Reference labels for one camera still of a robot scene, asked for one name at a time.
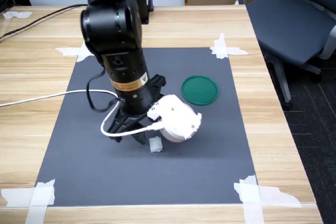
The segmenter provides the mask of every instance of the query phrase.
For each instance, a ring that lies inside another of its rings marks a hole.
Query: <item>white cable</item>
[[[134,130],[134,131],[127,131],[127,132],[122,132],[122,133],[116,133],[116,134],[112,134],[112,133],[108,133],[104,130],[104,125],[106,123],[106,121],[108,120],[108,118],[112,115],[112,113],[116,110],[116,108],[118,107],[119,102],[117,102],[117,104],[113,107],[113,109],[110,111],[110,113],[105,117],[104,121],[101,123],[100,126],[100,131],[101,133],[103,133],[105,136],[112,136],[112,137],[118,137],[118,136],[128,136],[128,135],[133,135],[133,134],[138,134],[140,132],[144,132],[144,131],[157,131],[160,129],[163,129],[163,123],[162,122],[156,122],[153,123],[152,125],[149,125],[147,127],[138,129],[138,130]]]
[[[101,92],[101,93],[108,93],[111,94],[113,96],[115,96],[116,98],[118,98],[117,94],[109,91],[109,90],[100,90],[100,89],[90,89],[90,92]],[[46,98],[52,98],[52,97],[59,97],[61,95],[65,95],[65,94],[72,94],[72,93],[80,93],[80,92],[86,92],[85,89],[81,89],[81,90],[72,90],[72,91],[66,91],[66,92],[62,92],[62,93],[57,93],[57,94],[50,94],[50,95],[45,95],[43,97],[37,97],[37,98],[31,98],[31,99],[26,99],[26,100],[22,100],[22,101],[17,101],[17,102],[9,102],[9,103],[4,103],[4,104],[0,104],[0,108],[1,107],[5,107],[5,106],[10,106],[10,105],[16,105],[16,104],[20,104],[20,103],[25,103],[25,102],[32,102],[32,101],[37,101],[37,100],[42,100],[42,99],[46,99]],[[140,132],[144,132],[144,131],[150,131],[150,130],[160,130],[163,129],[163,123],[162,122],[157,122],[157,123],[153,123],[150,126],[138,129],[138,130],[134,130],[134,131],[128,131],[128,132],[122,132],[122,133],[116,133],[116,134],[112,134],[112,133],[108,133],[104,130],[104,125],[106,123],[106,121],[108,120],[108,118],[111,116],[111,114],[116,110],[116,108],[119,106],[120,102],[118,101],[116,103],[116,105],[113,107],[113,109],[110,111],[110,113],[105,117],[104,121],[101,123],[100,126],[100,131],[101,133],[103,133],[105,136],[112,136],[112,137],[119,137],[119,136],[128,136],[128,135],[133,135],[133,134],[137,134]]]
[[[90,92],[101,92],[101,93],[108,93],[111,94],[115,97],[118,98],[116,93],[113,93],[109,90],[100,90],[100,89],[90,89]],[[16,105],[16,104],[20,104],[20,103],[25,103],[25,102],[32,102],[32,101],[37,101],[37,100],[42,100],[42,99],[46,99],[46,98],[52,98],[52,97],[59,97],[61,95],[65,95],[65,94],[72,94],[72,93],[80,93],[80,92],[86,92],[85,89],[81,89],[81,90],[72,90],[72,91],[66,91],[66,92],[62,92],[62,93],[57,93],[57,94],[50,94],[50,95],[45,95],[43,97],[37,97],[37,98],[31,98],[31,99],[27,99],[27,100],[22,100],[22,101],[17,101],[17,102],[9,102],[9,103],[4,103],[4,104],[0,104],[0,108],[1,107],[5,107],[5,106],[10,106],[10,105]]]

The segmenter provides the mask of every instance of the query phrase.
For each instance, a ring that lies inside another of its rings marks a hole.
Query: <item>chair seat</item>
[[[260,47],[297,66],[322,51],[336,25],[302,0],[257,0],[247,10]]]

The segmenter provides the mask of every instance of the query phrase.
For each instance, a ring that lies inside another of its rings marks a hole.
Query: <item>carpet floor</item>
[[[315,195],[324,224],[336,223],[336,55],[314,59],[322,81],[285,65],[293,108],[285,111],[292,136]],[[279,99],[283,99],[272,66],[269,71]]]

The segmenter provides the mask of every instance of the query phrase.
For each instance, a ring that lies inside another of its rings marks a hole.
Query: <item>chair wheel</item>
[[[281,107],[282,107],[282,110],[289,111],[293,108],[293,103],[292,102],[282,102]]]
[[[313,83],[318,83],[320,81],[322,81],[322,75],[321,74],[312,74],[310,76],[310,80],[313,82]]]

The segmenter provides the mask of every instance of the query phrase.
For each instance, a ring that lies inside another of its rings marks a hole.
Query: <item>black cable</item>
[[[98,112],[98,113],[104,113],[106,111],[108,111],[112,106],[114,106],[115,102],[116,101],[121,101],[120,98],[114,98],[113,100],[111,100],[109,102],[109,104],[107,105],[107,107],[105,109],[97,109],[94,105],[93,105],[93,102],[92,102],[92,99],[91,99],[91,96],[90,96],[90,82],[93,81],[93,80],[96,80],[96,79],[99,79],[100,77],[102,77],[103,75],[105,74],[105,68],[103,69],[103,71],[92,77],[89,81],[88,81],[88,84],[86,85],[86,96],[88,98],[88,101],[89,101],[89,105],[91,107],[91,109],[95,112]]]
[[[23,30],[23,29],[26,29],[27,27],[30,27],[30,26],[32,26],[33,24],[35,24],[35,23],[37,23],[37,22],[39,22],[39,21],[41,21],[41,20],[43,20],[43,19],[45,19],[45,18],[47,18],[47,17],[53,15],[53,14],[60,13],[60,12],[62,12],[62,11],[64,11],[64,10],[69,10],[69,9],[72,9],[72,8],[75,8],[75,7],[79,7],[79,6],[87,6],[87,5],[86,5],[86,4],[70,5],[70,6],[64,7],[64,8],[62,8],[62,9],[56,10],[56,11],[54,11],[54,12],[52,12],[52,13],[49,13],[49,14],[46,15],[46,16],[43,16],[43,17],[41,17],[41,18],[38,18],[37,20],[31,22],[30,24],[28,24],[28,25],[26,25],[26,26],[24,26],[24,27],[21,27],[21,28],[18,28],[18,29],[15,29],[15,30],[13,30],[13,31],[9,31],[9,32],[5,33],[3,36],[0,37],[0,39],[3,39],[3,38],[5,38],[5,37],[7,37],[7,36],[9,36],[9,35],[12,35],[12,34],[14,34],[14,33],[17,33],[18,31],[21,31],[21,30]]]

